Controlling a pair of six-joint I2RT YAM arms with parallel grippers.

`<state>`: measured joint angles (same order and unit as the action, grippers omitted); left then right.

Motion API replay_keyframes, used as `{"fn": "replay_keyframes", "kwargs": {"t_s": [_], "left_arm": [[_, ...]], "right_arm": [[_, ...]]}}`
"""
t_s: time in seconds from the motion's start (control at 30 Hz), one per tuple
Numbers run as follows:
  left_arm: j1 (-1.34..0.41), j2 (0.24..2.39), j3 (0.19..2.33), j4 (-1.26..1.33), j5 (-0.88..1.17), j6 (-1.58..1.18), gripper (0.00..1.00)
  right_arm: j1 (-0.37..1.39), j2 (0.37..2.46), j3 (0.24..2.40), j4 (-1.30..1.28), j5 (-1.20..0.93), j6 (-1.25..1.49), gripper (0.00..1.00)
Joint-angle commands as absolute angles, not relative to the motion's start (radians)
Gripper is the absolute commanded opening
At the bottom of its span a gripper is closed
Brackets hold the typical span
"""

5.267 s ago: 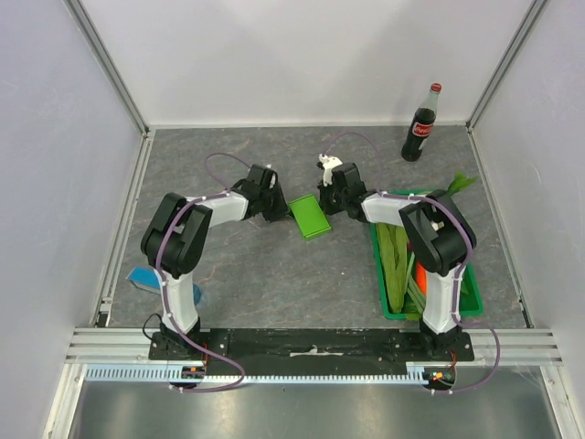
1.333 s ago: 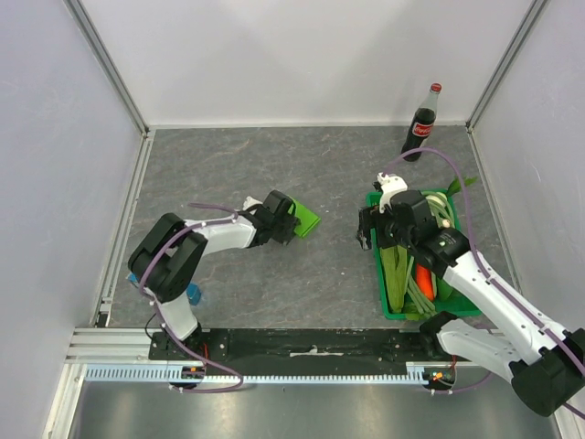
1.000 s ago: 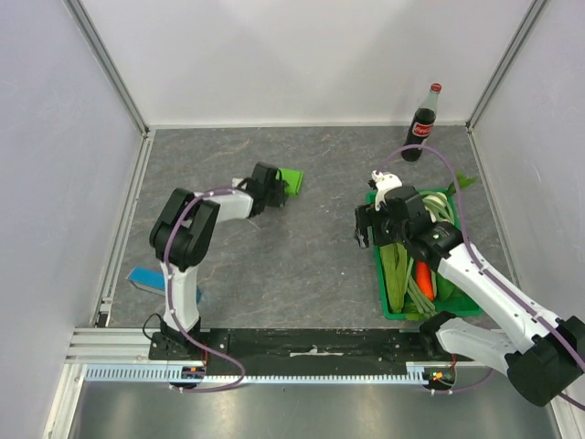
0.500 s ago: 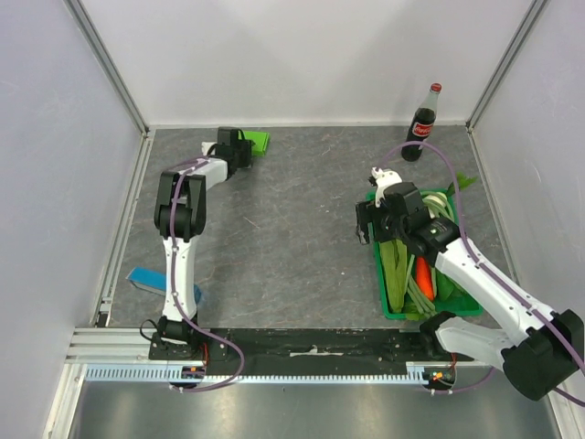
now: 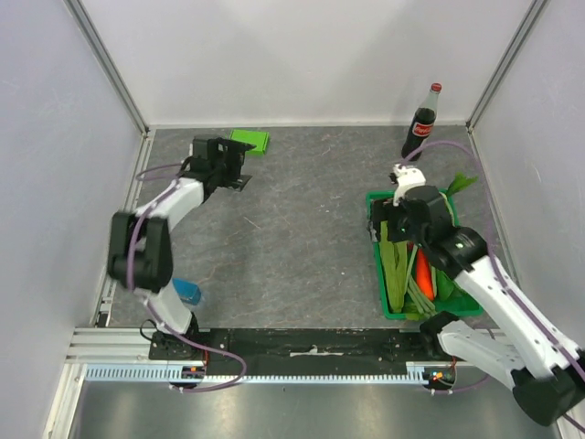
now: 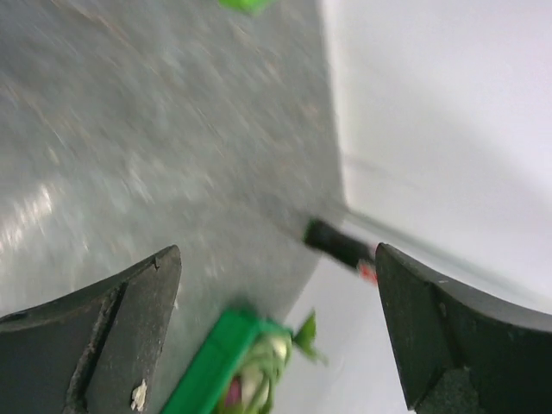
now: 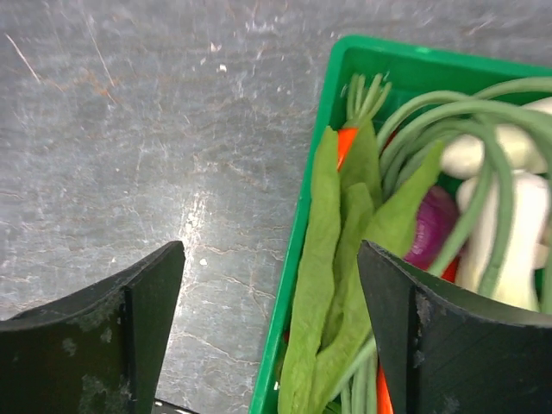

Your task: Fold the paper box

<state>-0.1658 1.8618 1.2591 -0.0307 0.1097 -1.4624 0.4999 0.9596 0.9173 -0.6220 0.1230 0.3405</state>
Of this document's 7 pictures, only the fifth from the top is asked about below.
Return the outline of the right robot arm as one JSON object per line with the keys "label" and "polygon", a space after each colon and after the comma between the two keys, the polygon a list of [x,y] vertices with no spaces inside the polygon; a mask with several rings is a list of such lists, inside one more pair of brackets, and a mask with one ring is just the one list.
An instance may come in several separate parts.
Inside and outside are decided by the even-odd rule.
{"label": "right robot arm", "polygon": [[506,386],[535,423],[550,426],[584,400],[584,349],[526,297],[475,230],[454,223],[434,186],[370,201],[374,240],[410,241],[474,298],[505,333],[498,342],[442,311],[421,325],[420,353],[463,359]]}

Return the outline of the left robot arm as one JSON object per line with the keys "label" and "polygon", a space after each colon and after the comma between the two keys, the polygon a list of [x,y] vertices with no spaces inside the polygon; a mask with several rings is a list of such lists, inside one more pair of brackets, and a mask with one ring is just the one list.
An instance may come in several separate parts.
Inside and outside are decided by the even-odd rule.
{"label": "left robot arm", "polygon": [[107,274],[138,298],[159,331],[172,334],[168,347],[180,359],[196,356],[201,339],[197,319],[172,283],[171,231],[216,189],[245,188],[250,176],[241,169],[253,148],[224,137],[194,138],[165,190],[137,209],[112,216]]}

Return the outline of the green paper box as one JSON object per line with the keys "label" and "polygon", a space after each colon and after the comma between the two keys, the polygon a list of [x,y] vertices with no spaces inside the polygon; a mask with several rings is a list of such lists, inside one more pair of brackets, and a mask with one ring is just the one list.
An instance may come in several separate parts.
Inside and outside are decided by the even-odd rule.
{"label": "green paper box", "polygon": [[244,129],[233,129],[229,138],[234,141],[252,145],[253,148],[249,150],[249,154],[257,156],[265,155],[270,141],[270,135],[268,132]]}

